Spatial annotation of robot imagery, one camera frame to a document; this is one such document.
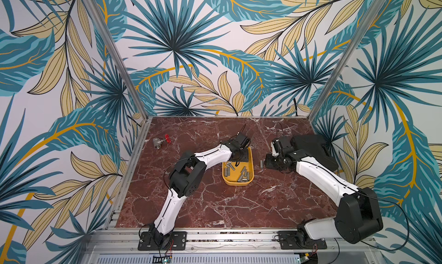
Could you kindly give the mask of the yellow plastic storage tray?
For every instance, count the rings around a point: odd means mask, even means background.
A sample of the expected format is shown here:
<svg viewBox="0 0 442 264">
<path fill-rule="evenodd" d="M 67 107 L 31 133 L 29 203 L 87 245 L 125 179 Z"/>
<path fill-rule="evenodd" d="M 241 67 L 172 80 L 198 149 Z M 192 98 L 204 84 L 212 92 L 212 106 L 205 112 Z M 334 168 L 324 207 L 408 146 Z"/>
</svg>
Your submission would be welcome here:
<svg viewBox="0 0 442 264">
<path fill-rule="evenodd" d="M 231 162 L 231 164 L 235 167 L 235 171 L 230 170 L 228 167 L 226 167 L 227 162 L 222 163 L 222 177 L 224 179 L 224 182 L 229 186 L 246 186 L 250 184 L 254 180 L 254 164 L 253 164 L 253 155 L 252 155 L 252 149 L 248 148 L 249 150 L 249 161 L 248 162 L 238 162 L 238 165 L 236 165 L 235 162 Z M 247 171 L 249 172 L 249 181 L 248 182 L 237 182 L 241 170 L 243 167 L 247 168 Z"/>
</svg>

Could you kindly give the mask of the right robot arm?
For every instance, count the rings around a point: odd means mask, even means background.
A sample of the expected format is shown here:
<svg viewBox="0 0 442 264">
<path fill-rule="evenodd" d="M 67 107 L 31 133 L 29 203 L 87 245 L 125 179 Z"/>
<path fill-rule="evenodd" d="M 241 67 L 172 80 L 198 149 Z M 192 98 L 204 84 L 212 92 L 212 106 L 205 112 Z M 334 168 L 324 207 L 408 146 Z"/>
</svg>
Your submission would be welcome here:
<svg viewBox="0 0 442 264">
<path fill-rule="evenodd" d="M 279 172 L 303 176 L 337 206 L 335 216 L 304 221 L 295 235 L 301 246 L 328 238 L 343 238 L 350 244 L 378 233 L 383 220 L 375 192 L 359 188 L 338 175 L 338 164 L 320 135 L 281 136 L 270 143 L 264 165 Z"/>
</svg>

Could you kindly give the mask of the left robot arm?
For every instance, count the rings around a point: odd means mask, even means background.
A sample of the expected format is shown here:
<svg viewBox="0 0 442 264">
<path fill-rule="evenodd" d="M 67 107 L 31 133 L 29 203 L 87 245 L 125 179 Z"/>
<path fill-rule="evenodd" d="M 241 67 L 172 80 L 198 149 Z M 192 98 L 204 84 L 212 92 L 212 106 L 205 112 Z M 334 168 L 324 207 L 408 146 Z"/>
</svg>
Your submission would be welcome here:
<svg viewBox="0 0 442 264">
<path fill-rule="evenodd" d="M 168 195 L 160 214 L 149 225 L 149 240 L 159 249 L 166 248 L 185 200 L 197 191 L 206 170 L 223 162 L 239 162 L 248 153 L 250 142 L 249 137 L 238 132 L 207 151 L 185 152 L 169 175 Z"/>
</svg>

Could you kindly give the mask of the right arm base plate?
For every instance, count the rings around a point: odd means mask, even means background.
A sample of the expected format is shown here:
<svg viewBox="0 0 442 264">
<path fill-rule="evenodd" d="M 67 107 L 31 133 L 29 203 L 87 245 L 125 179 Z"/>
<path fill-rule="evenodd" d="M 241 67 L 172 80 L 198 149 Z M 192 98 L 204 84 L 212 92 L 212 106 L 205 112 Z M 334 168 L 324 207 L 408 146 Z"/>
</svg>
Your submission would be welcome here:
<svg viewBox="0 0 442 264">
<path fill-rule="evenodd" d="M 322 239 L 311 239 L 302 231 L 278 231 L 276 240 L 282 250 L 322 250 L 327 244 Z"/>
</svg>

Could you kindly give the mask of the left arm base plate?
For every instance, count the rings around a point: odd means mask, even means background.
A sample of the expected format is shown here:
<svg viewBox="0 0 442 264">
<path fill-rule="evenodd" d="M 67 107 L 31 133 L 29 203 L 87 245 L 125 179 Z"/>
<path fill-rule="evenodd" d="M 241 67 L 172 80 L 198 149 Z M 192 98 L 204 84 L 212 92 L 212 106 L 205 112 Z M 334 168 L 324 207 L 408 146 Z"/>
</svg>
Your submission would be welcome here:
<svg viewBox="0 0 442 264">
<path fill-rule="evenodd" d="M 187 232 L 173 231 L 167 235 L 152 232 L 142 232 L 138 251 L 184 251 L 186 248 Z"/>
</svg>

